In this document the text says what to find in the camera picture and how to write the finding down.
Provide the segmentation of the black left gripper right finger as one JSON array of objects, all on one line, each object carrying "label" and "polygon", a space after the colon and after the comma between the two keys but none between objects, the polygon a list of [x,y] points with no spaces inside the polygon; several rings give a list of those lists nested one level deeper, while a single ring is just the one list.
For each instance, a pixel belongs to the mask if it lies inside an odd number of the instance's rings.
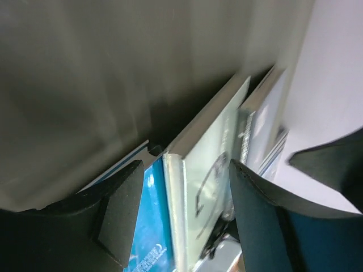
[{"label": "black left gripper right finger", "polygon": [[229,176],[247,271],[362,270],[362,136],[294,153],[289,164],[341,193],[357,212],[323,206],[231,160]]}]

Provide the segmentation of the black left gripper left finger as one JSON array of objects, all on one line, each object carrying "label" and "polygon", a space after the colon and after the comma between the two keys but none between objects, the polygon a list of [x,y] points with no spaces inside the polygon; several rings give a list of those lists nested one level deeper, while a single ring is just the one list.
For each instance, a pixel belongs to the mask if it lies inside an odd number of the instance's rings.
[{"label": "black left gripper left finger", "polygon": [[41,210],[1,210],[2,271],[123,271],[144,178],[135,160]]}]

